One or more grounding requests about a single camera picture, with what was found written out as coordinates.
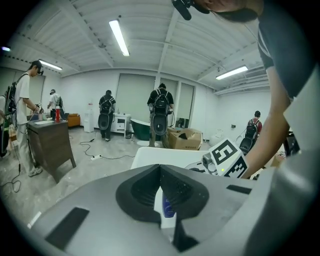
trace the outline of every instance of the gray floor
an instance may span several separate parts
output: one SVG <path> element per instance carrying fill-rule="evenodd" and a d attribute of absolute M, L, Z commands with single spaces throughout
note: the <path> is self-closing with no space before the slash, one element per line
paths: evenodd
<path fill-rule="evenodd" d="M 44 213 L 84 184 L 129 170 L 134 161 L 134 158 L 131 157 L 91 161 L 90 157 L 84 153 L 88 146 L 81 146 L 79 143 L 90 141 L 95 137 L 95 133 L 85 133 L 83 128 L 74 128 L 69 130 L 69 135 L 77 166 L 73 169 L 70 161 L 60 166 L 57 170 L 60 177 L 58 184 L 46 171 L 30 178 L 21 168 L 20 176 L 15 179 L 21 181 L 19 192 L 15 193 L 11 184 L 1 189 L 2 201 L 8 210 L 23 223 L 28 224 L 38 212 Z M 90 144 L 91 148 L 87 152 L 89 155 L 102 155 L 107 158 L 135 156 L 140 147 L 136 140 L 124 139 L 120 134 L 113 134 L 111 141 L 105 142 L 101 139 L 99 132 L 96 133 L 96 139 Z M 210 146 L 204 143 L 201 150 L 209 148 Z M 19 162 L 14 150 L 5 159 L 0 159 L 1 185 L 18 175 L 18 166 Z M 18 187 L 19 182 L 14 185 L 14 189 L 17 190 Z"/>

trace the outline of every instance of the fluorescent light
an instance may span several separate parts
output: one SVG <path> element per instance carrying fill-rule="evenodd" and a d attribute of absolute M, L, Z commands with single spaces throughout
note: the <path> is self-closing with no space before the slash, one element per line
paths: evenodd
<path fill-rule="evenodd" d="M 120 29 L 120 24 L 119 21 L 117 20 L 112 20 L 109 22 L 109 25 L 112 29 L 112 32 L 115 36 L 116 41 L 118 42 L 120 49 L 122 51 L 123 56 L 130 56 L 125 40 L 124 40 L 124 36 L 122 35 L 121 29 Z"/>
<path fill-rule="evenodd" d="M 43 61 L 43 60 L 41 60 L 41 59 L 39 59 L 39 61 L 40 61 L 43 65 L 49 66 L 49 67 L 54 68 L 54 69 L 56 69 L 56 70 L 62 70 L 62 67 L 59 67 L 59 66 L 56 66 L 56 65 L 52 65 L 52 64 L 50 64 L 50 63 L 48 63 L 48 62 L 45 62 L 45 61 Z"/>
<path fill-rule="evenodd" d="M 1 47 L 1 49 L 2 49 L 3 51 L 10 52 L 10 48 L 8 48 L 8 47 L 4 47 L 4 46 L 2 46 L 2 47 Z"/>
<path fill-rule="evenodd" d="M 241 72 L 244 72 L 244 71 L 248 71 L 248 68 L 246 66 L 242 66 L 242 67 L 238 67 L 234 70 L 231 70 L 227 73 L 224 73 L 222 75 L 219 75 L 216 77 L 217 80 L 221 80 L 221 79 L 224 79 L 224 78 L 227 78 L 227 77 L 231 77 L 233 75 L 236 75 L 236 74 L 239 74 Z"/>

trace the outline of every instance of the power strip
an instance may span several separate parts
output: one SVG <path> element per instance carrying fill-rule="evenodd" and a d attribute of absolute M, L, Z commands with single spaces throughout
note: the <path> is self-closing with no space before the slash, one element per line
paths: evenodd
<path fill-rule="evenodd" d="M 102 155 L 98 154 L 96 156 L 91 157 L 91 161 L 98 160 L 102 157 Z"/>

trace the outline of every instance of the person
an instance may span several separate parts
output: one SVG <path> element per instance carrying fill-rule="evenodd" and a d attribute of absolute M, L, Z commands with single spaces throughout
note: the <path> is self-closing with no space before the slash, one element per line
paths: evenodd
<path fill-rule="evenodd" d="M 279 0 L 194 0 L 194 3 L 226 22 L 259 21 L 258 50 L 269 80 L 271 106 L 259 139 L 246 156 L 249 167 L 242 178 L 247 179 L 263 168 L 285 141 L 289 125 L 284 111 L 316 67 L 315 54 L 305 34 L 310 28 L 302 29 L 295 20 L 305 23 L 300 14 L 310 16 L 310 6 L 301 4 L 298 12 L 290 9 L 289 13 L 285 10 L 289 9 L 288 4 L 283 6 Z"/>
<path fill-rule="evenodd" d="M 170 106 L 170 111 L 173 111 L 173 109 L 175 107 L 174 98 L 172 97 L 172 94 L 169 91 L 167 91 L 167 87 L 164 83 L 161 83 L 158 89 L 155 89 L 151 92 L 150 97 L 147 102 L 147 105 L 149 106 L 151 103 L 152 104 L 155 103 L 155 100 L 159 95 L 159 91 L 161 94 L 166 95 L 166 97 L 168 99 L 169 106 Z M 153 117 L 153 114 L 150 115 L 150 123 L 151 123 L 152 117 Z M 155 142 L 156 142 L 156 133 L 155 133 L 154 129 L 152 128 L 151 124 L 150 124 L 150 129 L 151 129 L 151 133 L 150 133 L 149 147 L 154 148 Z M 161 140 L 162 140 L 163 146 L 165 148 L 168 148 L 169 143 L 168 143 L 168 134 L 167 133 L 162 136 Z"/>
<path fill-rule="evenodd" d="M 257 139 L 258 139 L 258 137 L 259 137 L 259 135 L 261 133 L 262 127 L 263 127 L 261 121 L 259 120 L 260 117 L 261 117 L 260 111 L 256 111 L 254 113 L 254 118 L 250 119 L 248 124 L 247 124 L 247 125 L 254 124 L 256 126 L 257 135 L 252 141 L 252 143 L 253 143 L 252 147 L 255 145 L 255 143 L 256 143 L 256 141 L 257 141 Z"/>
<path fill-rule="evenodd" d="M 5 107 L 6 107 L 6 98 L 4 96 L 0 96 L 0 158 L 4 158 L 9 155 L 9 152 L 7 151 L 7 146 L 9 143 L 9 131 L 5 130 L 3 133 L 3 129 L 7 128 L 7 125 L 5 123 L 5 120 L 6 120 Z"/>
<path fill-rule="evenodd" d="M 106 130 L 100 130 L 102 138 L 106 141 L 110 141 L 110 135 L 111 135 L 111 125 L 112 121 L 114 119 L 114 112 L 116 108 L 116 100 L 114 97 L 112 97 L 112 92 L 110 90 L 107 90 L 105 92 L 105 95 L 101 97 L 99 101 L 99 108 L 100 108 L 100 114 L 107 114 L 109 115 L 109 125 Z"/>
<path fill-rule="evenodd" d="M 49 104 L 47 106 L 47 109 L 52 107 L 52 109 L 50 111 L 50 116 L 52 117 L 52 119 L 56 118 L 56 107 L 57 106 L 60 107 L 60 117 L 61 117 L 61 119 L 64 120 L 65 119 L 65 113 L 64 113 L 64 110 L 63 110 L 63 101 L 62 101 L 60 95 L 56 93 L 56 90 L 52 89 L 50 91 Z"/>
<path fill-rule="evenodd" d="M 33 61 L 31 66 L 23 74 L 16 85 L 14 102 L 16 113 L 13 119 L 16 122 L 16 139 L 19 149 L 20 161 L 29 177 L 33 177 L 42 172 L 41 168 L 36 168 L 29 154 L 27 137 L 27 107 L 38 114 L 40 109 L 30 100 L 29 84 L 30 78 L 34 78 L 40 73 L 42 64 L 39 60 Z"/>

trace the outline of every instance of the black shirt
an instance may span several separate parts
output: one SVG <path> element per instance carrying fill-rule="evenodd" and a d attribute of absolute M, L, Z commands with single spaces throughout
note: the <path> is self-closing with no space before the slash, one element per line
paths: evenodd
<path fill-rule="evenodd" d="M 288 96 L 296 97 L 314 70 L 316 58 L 303 28 L 280 6 L 280 1 L 264 1 L 258 44 L 264 67 L 274 66 Z"/>
<path fill-rule="evenodd" d="M 165 90 L 163 88 L 161 88 L 159 90 L 160 90 L 161 94 L 164 94 L 164 95 L 167 96 L 169 104 L 174 104 L 174 98 L 172 97 L 172 94 L 169 91 L 167 91 L 167 90 Z M 155 103 L 155 99 L 157 97 L 158 97 L 158 93 L 156 92 L 156 90 L 153 90 L 151 92 L 151 94 L 150 94 L 150 97 L 148 99 L 147 104 L 149 105 L 150 103 Z"/>
<path fill-rule="evenodd" d="M 110 102 L 113 104 L 116 104 L 116 100 L 114 97 L 112 97 L 110 94 L 106 94 L 104 96 L 101 97 L 101 99 L 99 100 L 99 105 L 101 106 L 102 103 L 104 103 L 105 101 L 110 100 Z"/>

